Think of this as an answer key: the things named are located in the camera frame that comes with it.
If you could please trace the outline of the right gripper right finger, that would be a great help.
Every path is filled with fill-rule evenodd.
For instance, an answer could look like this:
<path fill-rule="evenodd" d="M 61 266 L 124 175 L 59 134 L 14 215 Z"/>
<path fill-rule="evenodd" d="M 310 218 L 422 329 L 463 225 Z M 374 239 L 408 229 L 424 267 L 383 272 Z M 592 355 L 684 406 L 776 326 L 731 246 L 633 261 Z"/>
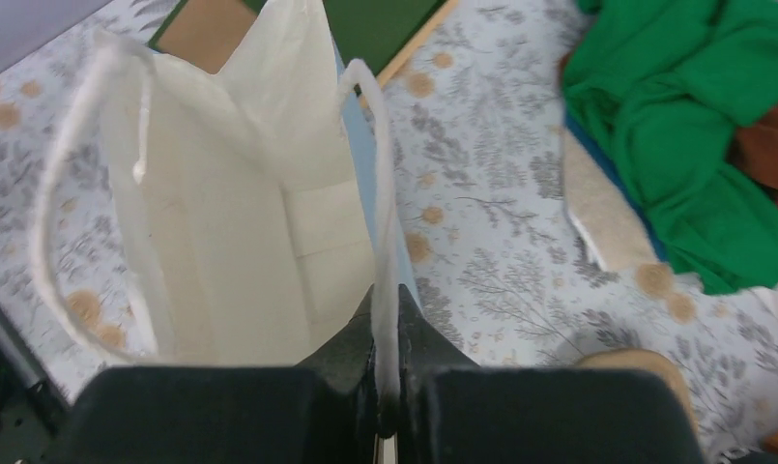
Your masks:
<path fill-rule="evenodd" d="M 702 463 L 686 382 L 650 350 L 480 366 L 399 291 L 401 463 Z"/>

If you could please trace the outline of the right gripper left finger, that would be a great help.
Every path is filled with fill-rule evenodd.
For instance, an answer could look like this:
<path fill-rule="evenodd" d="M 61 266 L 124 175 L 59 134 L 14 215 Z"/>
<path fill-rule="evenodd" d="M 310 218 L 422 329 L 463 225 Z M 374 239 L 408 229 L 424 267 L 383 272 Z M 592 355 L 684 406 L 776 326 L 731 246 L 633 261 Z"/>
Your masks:
<path fill-rule="evenodd" d="M 294 366 L 121 366 L 71 407 L 49 463 L 371 463 L 370 299 Z"/>

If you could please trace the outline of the light blue paper bag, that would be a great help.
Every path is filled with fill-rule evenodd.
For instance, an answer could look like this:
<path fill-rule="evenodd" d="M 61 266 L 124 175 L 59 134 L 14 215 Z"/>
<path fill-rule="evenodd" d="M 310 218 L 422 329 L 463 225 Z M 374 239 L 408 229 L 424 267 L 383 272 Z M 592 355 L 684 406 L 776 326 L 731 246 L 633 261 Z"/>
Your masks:
<path fill-rule="evenodd" d="M 45 157 L 32 279 L 76 342 L 138 363 L 78 320 L 50 259 L 56 190 L 91 127 L 108 163 L 145 362 L 297 363 L 365 293 L 377 358 L 396 359 L 389 115 L 362 60 L 338 65 L 321 2 L 267 2 L 216 73 L 96 34 Z"/>

